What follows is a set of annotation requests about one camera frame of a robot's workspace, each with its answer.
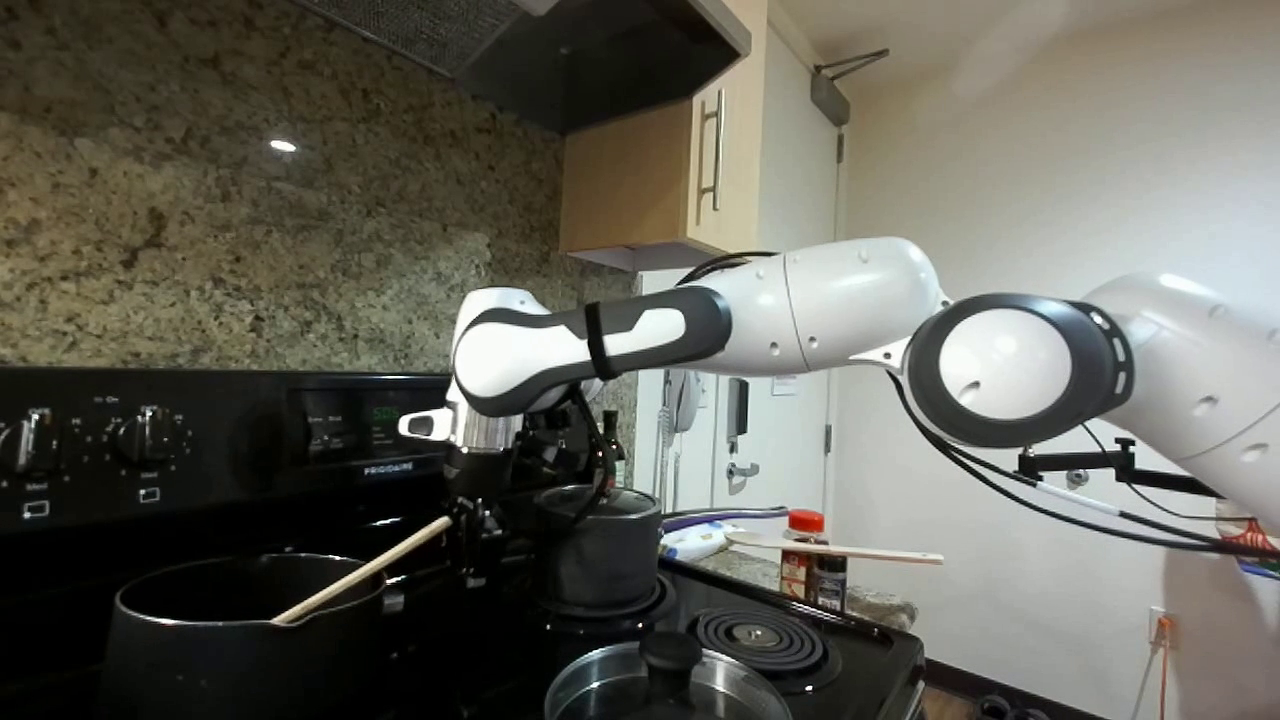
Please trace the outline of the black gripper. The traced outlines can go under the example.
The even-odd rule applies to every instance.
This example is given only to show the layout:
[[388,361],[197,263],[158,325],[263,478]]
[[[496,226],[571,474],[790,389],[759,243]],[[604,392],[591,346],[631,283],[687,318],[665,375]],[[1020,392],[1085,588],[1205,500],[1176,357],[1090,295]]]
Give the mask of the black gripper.
[[599,428],[580,399],[513,415],[502,447],[451,459],[451,494],[477,524],[513,532],[571,528],[597,500]]

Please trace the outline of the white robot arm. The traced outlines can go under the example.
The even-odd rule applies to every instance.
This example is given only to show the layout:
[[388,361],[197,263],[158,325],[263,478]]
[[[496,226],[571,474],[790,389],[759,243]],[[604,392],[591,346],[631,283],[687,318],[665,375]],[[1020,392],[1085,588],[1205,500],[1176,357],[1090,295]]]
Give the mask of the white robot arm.
[[525,415],[571,383],[650,368],[802,375],[843,362],[898,371],[909,406],[970,447],[1023,447],[1107,421],[1280,524],[1275,328],[1169,271],[1116,275],[1082,299],[955,299],[900,234],[833,238],[571,311],[484,289],[451,340],[451,389],[480,415]]

